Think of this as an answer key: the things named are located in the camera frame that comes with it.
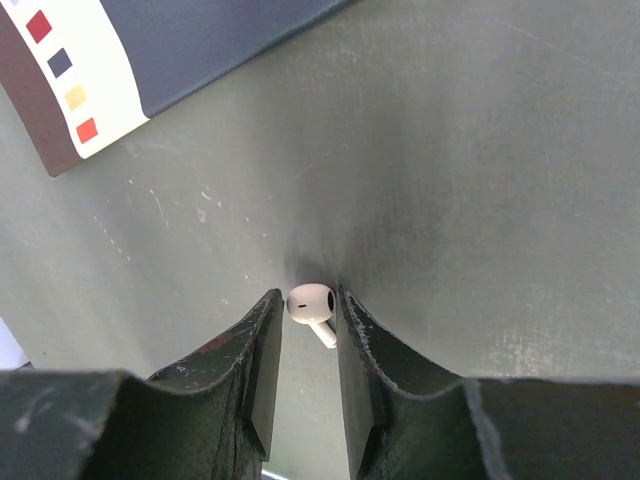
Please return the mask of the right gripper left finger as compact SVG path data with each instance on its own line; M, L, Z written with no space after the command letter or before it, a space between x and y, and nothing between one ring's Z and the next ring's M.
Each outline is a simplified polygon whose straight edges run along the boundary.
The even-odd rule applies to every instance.
M126 370L1 375L5 479L257 479L271 453L283 298L147 379Z

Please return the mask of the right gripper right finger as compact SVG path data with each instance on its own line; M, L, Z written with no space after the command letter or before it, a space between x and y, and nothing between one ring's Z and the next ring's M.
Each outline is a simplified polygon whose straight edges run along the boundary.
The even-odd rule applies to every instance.
M337 293L354 479L635 479L639 381L463 377Z

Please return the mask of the white earbud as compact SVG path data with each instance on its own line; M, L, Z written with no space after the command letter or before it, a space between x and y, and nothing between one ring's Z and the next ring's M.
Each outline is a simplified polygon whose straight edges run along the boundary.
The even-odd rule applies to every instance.
M298 324L308 326L328 349L337 346L337 337L329 325L334 316L336 298L333 290L320 283L295 287L286 299L289 316Z

